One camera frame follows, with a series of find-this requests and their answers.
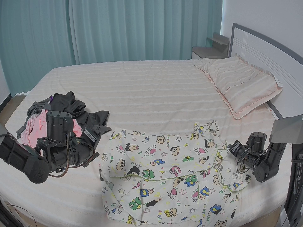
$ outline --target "bed sheet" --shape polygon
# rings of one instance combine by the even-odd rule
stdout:
[[[274,117],[265,105],[235,120],[214,85],[194,66],[198,63],[201,62],[127,61],[55,68],[26,96],[6,128],[15,136],[34,101],[72,90],[77,99],[85,102],[87,111],[109,110],[107,126],[112,129],[187,134],[193,131],[194,122],[213,119],[220,127],[220,137],[228,143],[235,140],[245,143],[254,131],[269,136]],[[99,153],[102,154],[110,135],[111,132],[101,137],[97,147]],[[245,224],[281,206],[286,199],[290,168],[289,147],[274,178],[259,183],[253,177],[240,191],[232,226]],[[99,159],[96,159],[87,168],[70,169],[62,178],[49,177],[45,183],[36,185],[23,173],[0,161],[0,193],[49,227],[124,226],[107,219],[98,170]],[[196,222],[187,221],[175,226],[196,226]]]

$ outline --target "black fabric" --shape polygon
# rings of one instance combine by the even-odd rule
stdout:
[[[90,128],[95,125],[105,126],[109,111],[98,111],[96,113],[88,113],[84,111],[85,103],[76,100],[72,91],[66,95],[56,93],[51,101],[51,110],[63,111],[70,113],[73,119],[76,119],[78,124],[83,129],[85,124]]]
[[[21,138],[21,133],[25,130],[27,120],[34,114],[40,114],[42,109],[51,110],[51,105],[48,103],[50,98],[47,98],[40,102],[34,102],[33,105],[27,111],[27,118],[25,119],[24,126],[22,126],[19,130],[17,130],[17,139]]]

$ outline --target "nightstand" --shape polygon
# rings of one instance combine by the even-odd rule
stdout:
[[[193,47],[191,58],[192,59],[201,59],[201,58],[210,58],[210,59],[223,59],[227,58],[227,52],[229,47],[229,38],[214,33],[212,38],[207,37],[207,40],[212,41],[212,47]]]

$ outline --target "star print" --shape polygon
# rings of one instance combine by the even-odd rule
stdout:
[[[108,190],[106,189],[106,187],[104,187],[104,188],[102,189],[102,192],[105,193],[106,191],[108,191]]]
[[[213,192],[215,192],[216,190],[214,189],[214,188],[211,188],[210,190],[209,190],[209,192],[212,194]]]
[[[183,196],[183,195],[186,194],[187,192],[186,192],[185,190],[181,189],[181,191],[180,191],[179,193],[182,194],[182,196]]]
[[[193,213],[195,212],[197,209],[192,208],[191,210],[189,210],[189,213]]]

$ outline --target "white headboard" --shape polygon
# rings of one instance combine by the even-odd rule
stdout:
[[[271,71],[284,89],[268,102],[279,116],[303,114],[303,58],[281,43],[247,27],[233,24],[229,57],[235,53]]]

